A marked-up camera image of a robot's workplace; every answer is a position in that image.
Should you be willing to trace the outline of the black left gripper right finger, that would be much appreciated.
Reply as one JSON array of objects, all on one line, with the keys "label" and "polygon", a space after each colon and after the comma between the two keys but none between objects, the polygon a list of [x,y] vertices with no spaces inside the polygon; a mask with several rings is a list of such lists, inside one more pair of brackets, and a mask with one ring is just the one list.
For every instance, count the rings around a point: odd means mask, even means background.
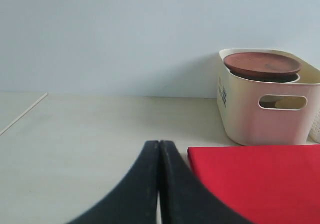
[{"label": "black left gripper right finger", "polygon": [[158,189],[162,223],[250,223],[200,182],[174,142],[162,140],[159,144]]}]

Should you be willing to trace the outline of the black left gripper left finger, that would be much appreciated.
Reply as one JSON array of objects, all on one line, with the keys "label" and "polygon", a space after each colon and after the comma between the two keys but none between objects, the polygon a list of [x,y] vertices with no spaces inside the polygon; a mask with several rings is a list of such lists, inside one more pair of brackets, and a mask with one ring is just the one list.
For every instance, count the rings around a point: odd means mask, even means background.
[{"label": "black left gripper left finger", "polygon": [[138,158],[114,189],[70,223],[156,223],[159,144],[157,140],[145,142]]}]

